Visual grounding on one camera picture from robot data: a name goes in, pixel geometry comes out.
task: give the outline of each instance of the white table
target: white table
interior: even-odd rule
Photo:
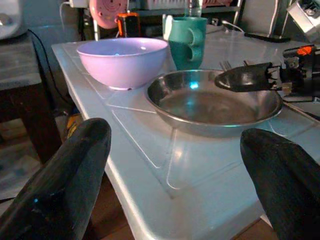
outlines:
[[[105,171],[137,240],[227,240],[263,214],[239,137],[204,138],[172,129],[145,100],[143,88],[112,91],[88,75],[76,52],[80,44],[52,48],[82,116],[106,119],[112,128]],[[206,37],[201,68],[220,69],[224,60],[233,67],[243,60],[279,61],[283,50],[301,44],[216,32]],[[320,161],[314,144],[320,127],[312,120],[284,108],[260,127],[297,142]]]

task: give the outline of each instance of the orange object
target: orange object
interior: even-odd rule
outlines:
[[[120,37],[140,37],[140,18],[136,12],[118,13],[117,25]]]
[[[297,50],[296,53],[301,56],[311,55],[312,46],[302,46]]]

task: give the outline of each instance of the metal plate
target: metal plate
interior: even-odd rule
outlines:
[[[219,70],[187,70],[162,75],[146,89],[146,98],[160,117],[184,132],[239,136],[244,129],[280,113],[275,91],[232,92],[217,87]]]

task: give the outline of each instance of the green mug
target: green mug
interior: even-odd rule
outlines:
[[[207,19],[203,17],[163,18],[163,31],[177,70],[200,67],[204,58],[206,25]]]

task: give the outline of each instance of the black cable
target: black cable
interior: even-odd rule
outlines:
[[[68,102],[68,100],[65,99],[65,97],[61,94],[60,90],[59,90],[58,87],[57,87],[56,79],[55,79],[54,74],[53,74],[53,72],[52,72],[52,69],[51,69],[51,67],[50,67],[50,63],[49,63],[49,59],[48,59],[48,54],[47,54],[47,51],[46,51],[46,49],[45,49],[45,46],[44,46],[43,42],[41,41],[40,37],[38,37],[38,35],[35,34],[32,30],[28,29],[28,31],[29,31],[30,33],[32,33],[32,34],[36,37],[36,39],[38,39],[38,41],[39,41],[39,43],[40,43],[40,45],[41,45],[41,47],[42,47],[42,49],[43,49],[44,56],[45,56],[45,61],[46,61],[46,64],[48,65],[49,72],[50,72],[50,76],[51,76],[51,78],[52,78],[53,86],[54,86],[56,92],[59,94],[59,96],[61,97],[61,99],[62,99],[65,103],[69,104],[70,106],[73,106],[73,104],[71,104],[70,102]]]

